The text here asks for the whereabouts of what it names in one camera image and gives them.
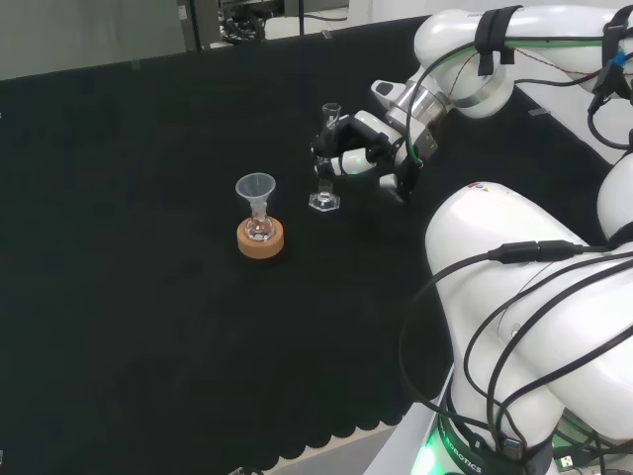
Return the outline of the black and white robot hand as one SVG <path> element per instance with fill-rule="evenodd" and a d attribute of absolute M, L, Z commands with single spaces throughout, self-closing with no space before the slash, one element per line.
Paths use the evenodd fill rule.
<path fill-rule="evenodd" d="M 410 137 L 374 115 L 359 111 L 324 122 L 311 144 L 319 179 L 356 179 L 372 174 L 379 186 L 408 203 L 421 169 L 437 150 L 432 131 L 416 120 Z"/>

